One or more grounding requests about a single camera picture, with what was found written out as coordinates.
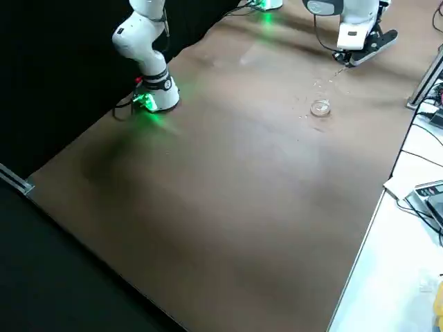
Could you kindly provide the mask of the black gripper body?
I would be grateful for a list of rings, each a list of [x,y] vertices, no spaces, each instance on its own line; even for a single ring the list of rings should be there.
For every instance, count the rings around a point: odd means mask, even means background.
[[[381,28],[380,28],[380,16],[378,15],[375,19],[374,19],[374,24],[371,27],[370,31],[368,32],[368,38],[369,39],[376,39],[379,38],[381,36]]]

